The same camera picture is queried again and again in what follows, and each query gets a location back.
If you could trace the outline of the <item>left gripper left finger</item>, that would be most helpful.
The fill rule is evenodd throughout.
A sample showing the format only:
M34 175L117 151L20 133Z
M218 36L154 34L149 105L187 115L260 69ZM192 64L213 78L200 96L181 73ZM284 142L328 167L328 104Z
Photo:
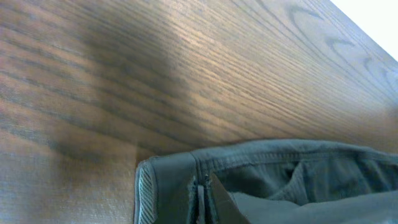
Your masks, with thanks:
M197 224L198 221L198 183L197 178L193 176L188 182L188 205L186 224Z

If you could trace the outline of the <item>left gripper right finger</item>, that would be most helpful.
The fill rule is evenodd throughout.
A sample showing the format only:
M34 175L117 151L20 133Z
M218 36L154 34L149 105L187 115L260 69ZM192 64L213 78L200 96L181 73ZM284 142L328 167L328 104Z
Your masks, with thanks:
M212 224L249 224L215 174L205 182L205 220Z

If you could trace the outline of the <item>grey shorts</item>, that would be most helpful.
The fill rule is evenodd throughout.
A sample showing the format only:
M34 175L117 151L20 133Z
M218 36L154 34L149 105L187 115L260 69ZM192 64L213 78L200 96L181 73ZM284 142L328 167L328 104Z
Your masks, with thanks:
M215 174L249 223L396 223L397 156L369 147L299 139L251 141L142 161L135 223L186 223L188 182Z

